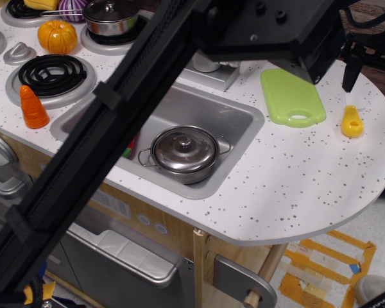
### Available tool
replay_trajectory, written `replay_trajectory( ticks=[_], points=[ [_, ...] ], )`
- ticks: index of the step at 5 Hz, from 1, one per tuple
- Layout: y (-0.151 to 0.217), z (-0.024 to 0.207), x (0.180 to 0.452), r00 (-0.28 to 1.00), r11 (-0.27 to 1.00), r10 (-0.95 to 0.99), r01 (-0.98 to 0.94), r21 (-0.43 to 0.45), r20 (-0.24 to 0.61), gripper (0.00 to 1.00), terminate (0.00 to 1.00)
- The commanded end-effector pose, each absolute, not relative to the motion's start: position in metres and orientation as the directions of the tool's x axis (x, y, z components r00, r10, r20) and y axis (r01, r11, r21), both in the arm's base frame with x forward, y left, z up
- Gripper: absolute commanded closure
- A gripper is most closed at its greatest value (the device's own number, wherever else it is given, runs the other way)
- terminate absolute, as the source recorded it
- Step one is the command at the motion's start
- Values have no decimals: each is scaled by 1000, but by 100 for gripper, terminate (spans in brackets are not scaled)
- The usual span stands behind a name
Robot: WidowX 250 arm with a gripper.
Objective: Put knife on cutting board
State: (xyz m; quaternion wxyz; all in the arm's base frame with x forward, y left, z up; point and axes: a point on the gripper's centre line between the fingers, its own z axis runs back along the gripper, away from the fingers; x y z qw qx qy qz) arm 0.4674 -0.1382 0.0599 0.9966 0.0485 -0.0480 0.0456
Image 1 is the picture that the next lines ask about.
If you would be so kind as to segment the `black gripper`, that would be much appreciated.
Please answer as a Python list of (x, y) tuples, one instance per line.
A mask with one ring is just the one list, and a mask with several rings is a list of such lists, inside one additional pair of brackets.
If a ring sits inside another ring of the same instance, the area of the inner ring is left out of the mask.
[(345, 42), (337, 1), (198, 1), (192, 30), (198, 49), (215, 62), (267, 60), (312, 84), (341, 52), (347, 93), (363, 67), (354, 34)]

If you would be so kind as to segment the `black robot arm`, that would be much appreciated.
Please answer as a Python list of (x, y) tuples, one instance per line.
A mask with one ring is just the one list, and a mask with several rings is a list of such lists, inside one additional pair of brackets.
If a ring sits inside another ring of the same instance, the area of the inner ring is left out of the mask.
[[(270, 1), (265, 10), (257, 1), (164, 1), (60, 147), (36, 184), (9, 211), (0, 233), (0, 296), (20, 298), (55, 244), (66, 233), (105, 179), (118, 174), (115, 163), (141, 130), (193, 54), (201, 50), (213, 61), (268, 60), (300, 62), (293, 72), (318, 83), (331, 70), (345, 40), (339, 11), (344, 1)], [(311, 54), (309, 64), (301, 63)], [(313, 190), (303, 181), (300, 166), (277, 157), (267, 159), (279, 137), (274, 128), (260, 146), (250, 147), (250, 162), (259, 169), (254, 182), (284, 184), (299, 201), (304, 226), (279, 225), (282, 206), (221, 187), (227, 206), (212, 227), (201, 205), (180, 208), (166, 192), (154, 197), (145, 185), (137, 188), (124, 175), (124, 185), (149, 198), (163, 211), (236, 246), (264, 246), (331, 230), (368, 204), (347, 199), (332, 209), (311, 208)]]

